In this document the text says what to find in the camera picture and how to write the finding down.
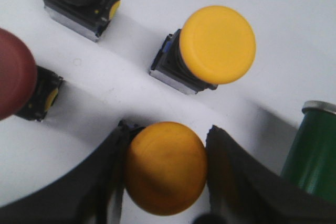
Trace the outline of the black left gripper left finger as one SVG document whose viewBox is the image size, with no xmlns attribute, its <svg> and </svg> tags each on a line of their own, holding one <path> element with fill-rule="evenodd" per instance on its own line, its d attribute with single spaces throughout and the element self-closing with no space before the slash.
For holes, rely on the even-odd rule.
<svg viewBox="0 0 336 224">
<path fill-rule="evenodd" d="M 1 223 L 120 223 L 124 156 L 136 133 L 135 124 L 120 121 L 66 175 L 1 207 Z"/>
</svg>

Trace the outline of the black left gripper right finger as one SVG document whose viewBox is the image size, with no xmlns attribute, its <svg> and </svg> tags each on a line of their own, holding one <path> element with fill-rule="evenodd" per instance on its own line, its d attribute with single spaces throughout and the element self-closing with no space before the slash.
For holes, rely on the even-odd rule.
<svg viewBox="0 0 336 224">
<path fill-rule="evenodd" d="M 335 205 L 291 185 L 213 125 L 206 138 L 211 213 L 227 223 L 335 223 Z"/>
</svg>

